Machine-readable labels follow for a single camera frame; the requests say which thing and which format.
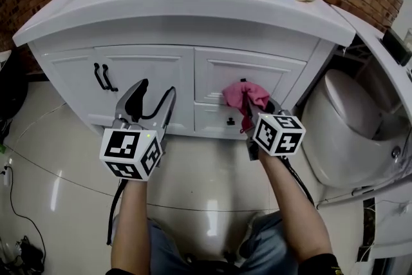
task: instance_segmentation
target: bathroom vanity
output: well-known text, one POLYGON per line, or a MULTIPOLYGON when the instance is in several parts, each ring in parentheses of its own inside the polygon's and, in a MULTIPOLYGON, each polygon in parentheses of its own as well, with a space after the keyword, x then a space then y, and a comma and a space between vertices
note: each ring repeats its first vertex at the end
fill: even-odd
POLYGON ((144 113, 171 86, 167 132, 245 138, 221 91, 246 79, 292 109, 352 26, 322 0, 53 0, 15 35, 97 133, 117 100, 149 79, 144 113))

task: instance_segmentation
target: black cable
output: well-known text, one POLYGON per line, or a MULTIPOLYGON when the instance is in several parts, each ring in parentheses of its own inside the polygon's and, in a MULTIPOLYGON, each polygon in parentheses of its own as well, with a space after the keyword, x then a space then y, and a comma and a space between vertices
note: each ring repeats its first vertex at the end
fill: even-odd
POLYGON ((312 205, 315 205, 314 199, 312 198, 311 194, 309 193, 309 190, 306 188, 306 186, 304 185, 304 183, 300 179, 299 175, 297 175, 297 173, 294 170, 294 168, 292 167, 292 165, 290 165, 289 159, 285 156, 280 156, 279 159, 282 161, 283 165, 285 165, 285 167, 288 169, 290 174, 295 178, 296 182, 301 186, 302 190, 304 191, 304 193, 308 197, 310 203, 312 203, 312 205))
POLYGON ((403 157, 404 154, 405 154, 407 141, 409 140, 409 136, 411 135, 411 131, 412 131, 412 126, 409 128, 409 132, 408 132, 408 134, 407 134, 407 136, 406 136, 406 139, 405 139, 404 149, 402 150, 402 157, 403 157))
POLYGON ((122 194, 122 191, 124 190, 127 182, 128 182, 128 180, 126 180, 126 179, 123 179, 120 182, 120 185, 118 185, 116 194, 113 197, 113 201, 111 203, 110 215, 109 215, 109 227, 108 227, 108 240, 106 242, 107 245, 110 245, 112 243, 111 242, 111 232, 113 230, 113 217, 115 215, 115 209, 116 209, 118 199, 120 198, 120 195, 122 194))
POLYGON ((44 256, 43 256, 43 261, 42 261, 42 265, 43 265, 43 268, 44 268, 44 261, 46 260, 46 246, 44 245, 43 236, 41 236, 39 228, 37 228, 36 224, 34 223, 34 221, 32 219, 28 218, 27 216, 22 216, 14 210, 13 201, 12 201, 13 184, 14 184, 14 172, 13 172, 13 169, 10 166, 5 166, 5 169, 8 169, 8 168, 12 172, 12 186, 10 188, 10 204, 12 206, 12 210, 13 210, 13 212, 16 216, 19 216, 20 218, 27 219, 28 221, 30 221, 33 224, 33 226, 36 228, 37 232, 39 233, 41 243, 43 244, 43 250, 44 250, 44 256))

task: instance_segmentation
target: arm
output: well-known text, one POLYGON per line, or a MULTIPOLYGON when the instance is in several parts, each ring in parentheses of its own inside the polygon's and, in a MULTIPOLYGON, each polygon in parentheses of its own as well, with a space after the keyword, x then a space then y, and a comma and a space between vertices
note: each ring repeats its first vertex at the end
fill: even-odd
POLYGON ((150 243, 146 210, 147 182, 129 181, 124 189, 111 266, 149 275, 150 243))
POLYGON ((269 177, 282 214, 286 240, 299 263, 319 254, 332 253, 324 222, 277 157, 259 149, 259 159, 269 177))

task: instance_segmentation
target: sleeve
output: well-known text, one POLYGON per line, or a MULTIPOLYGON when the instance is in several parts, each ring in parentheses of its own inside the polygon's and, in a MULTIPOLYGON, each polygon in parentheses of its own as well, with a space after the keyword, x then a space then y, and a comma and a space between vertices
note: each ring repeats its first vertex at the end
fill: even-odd
POLYGON ((299 275, 343 275, 336 257, 332 254, 314 256, 299 265, 299 275))
POLYGON ((106 275, 133 275, 133 274, 126 272, 124 270, 121 270, 121 269, 111 269, 106 273, 106 275))

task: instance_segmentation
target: jeans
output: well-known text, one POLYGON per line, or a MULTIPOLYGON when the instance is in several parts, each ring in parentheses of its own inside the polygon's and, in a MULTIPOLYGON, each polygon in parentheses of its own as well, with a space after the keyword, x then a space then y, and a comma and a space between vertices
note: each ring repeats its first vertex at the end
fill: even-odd
MULTIPOLYGON (((195 274, 193 267, 182 260, 172 239, 149 221, 151 238, 151 274, 195 274)), ((297 274, 297 262, 283 237, 283 223, 279 212, 254 221, 252 234, 240 249, 246 258, 238 274, 297 274)))

